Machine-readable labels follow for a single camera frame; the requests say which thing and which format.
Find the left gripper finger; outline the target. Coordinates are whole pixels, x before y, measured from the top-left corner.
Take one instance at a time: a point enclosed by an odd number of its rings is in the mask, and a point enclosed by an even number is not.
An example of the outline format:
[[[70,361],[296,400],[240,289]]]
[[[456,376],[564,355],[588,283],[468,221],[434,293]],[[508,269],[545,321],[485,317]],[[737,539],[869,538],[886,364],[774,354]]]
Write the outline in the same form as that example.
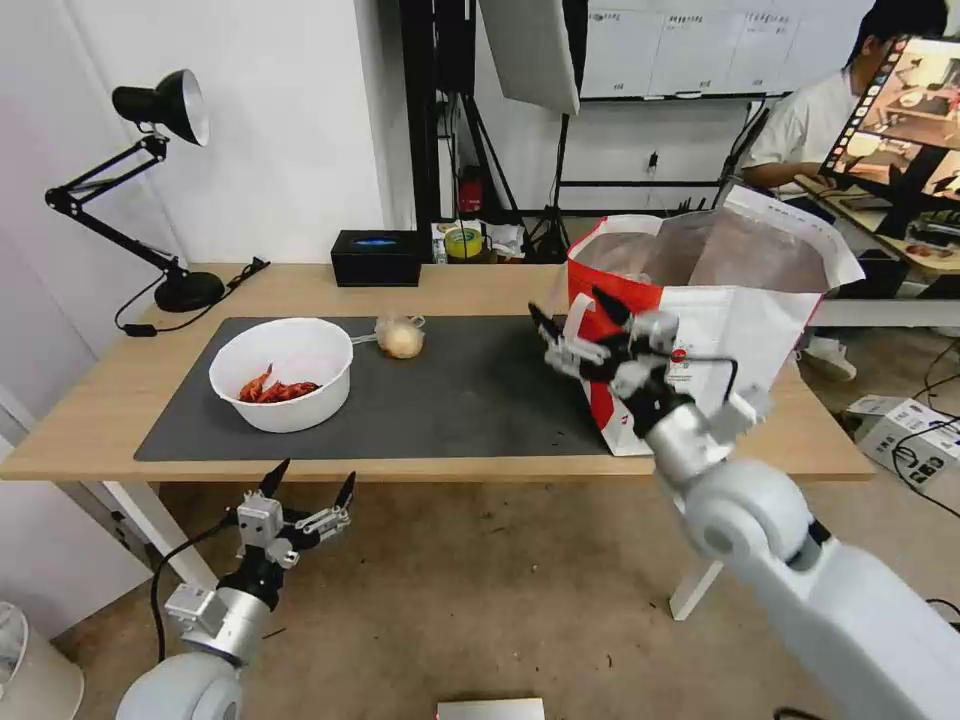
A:
[[[351,523],[350,506],[354,499],[357,473],[351,472],[331,507],[300,518],[285,528],[291,542],[327,542],[346,530]]]
[[[276,493],[288,470],[291,459],[286,458],[275,468],[268,471],[253,491],[245,493],[242,507],[247,510],[263,512],[282,512],[282,503],[276,498]]]

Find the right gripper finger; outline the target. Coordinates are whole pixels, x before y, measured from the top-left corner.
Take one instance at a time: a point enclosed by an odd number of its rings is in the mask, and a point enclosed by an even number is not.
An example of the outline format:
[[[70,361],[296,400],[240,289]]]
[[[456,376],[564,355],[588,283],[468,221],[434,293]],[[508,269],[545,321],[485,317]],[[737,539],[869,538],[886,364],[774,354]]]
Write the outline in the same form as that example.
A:
[[[604,316],[603,320],[596,321],[601,336],[629,336],[635,319],[630,308],[599,286],[592,287],[592,294],[597,306],[597,316]]]
[[[612,354],[607,347],[577,336],[567,339],[535,303],[529,302],[528,310],[538,335],[546,343],[544,359],[548,365],[576,379],[612,378]]]

